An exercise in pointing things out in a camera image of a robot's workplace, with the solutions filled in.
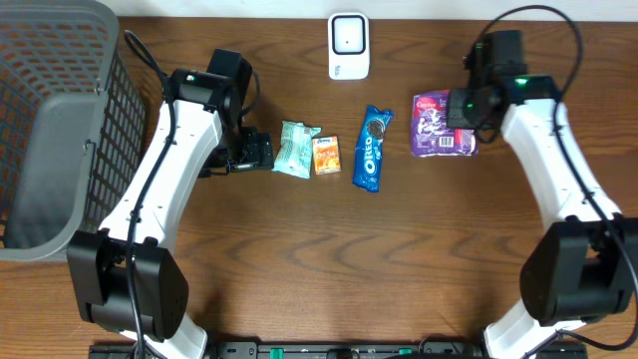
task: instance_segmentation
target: basket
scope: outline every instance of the basket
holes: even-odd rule
[[[0,260],[66,260],[141,160],[145,108],[93,0],[0,0]]]

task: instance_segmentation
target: wooden table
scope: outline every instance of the wooden table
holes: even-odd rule
[[[325,20],[121,19],[167,72],[205,70],[215,48],[241,52],[261,78],[250,124],[278,143],[282,120],[302,121],[341,145],[340,174],[259,172],[196,183],[176,249],[196,323],[264,341],[416,341],[429,333],[471,337],[505,313],[543,234],[518,160],[501,139],[473,158],[415,159],[409,145],[413,96],[465,85],[462,56],[484,24],[372,21],[370,76],[335,82]],[[566,26],[506,26],[524,30],[531,72],[562,84],[574,54]],[[573,131],[607,193],[636,216],[638,25],[581,29],[585,61],[566,99]],[[120,52],[152,133],[159,81],[123,41]],[[396,113],[377,194],[351,184],[368,104]],[[0,271],[0,358],[85,358],[90,344],[122,340],[80,320],[66,264],[4,262]],[[634,312],[583,332],[620,342]],[[591,358],[636,355],[590,350]]]

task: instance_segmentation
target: purple bag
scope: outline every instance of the purple bag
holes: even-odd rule
[[[413,156],[473,156],[479,151],[472,130],[446,126],[449,93],[444,90],[415,96],[411,126]]]

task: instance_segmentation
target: small orange packet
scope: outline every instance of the small orange packet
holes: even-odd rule
[[[341,171],[339,142],[336,136],[312,140],[312,155],[315,160],[315,174],[325,175]]]

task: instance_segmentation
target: white backdrop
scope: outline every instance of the white backdrop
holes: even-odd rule
[[[491,19],[517,6],[557,7],[579,21],[638,21],[638,0],[100,0],[119,16],[325,18],[361,11],[372,19]],[[529,11],[518,20],[555,20]]]

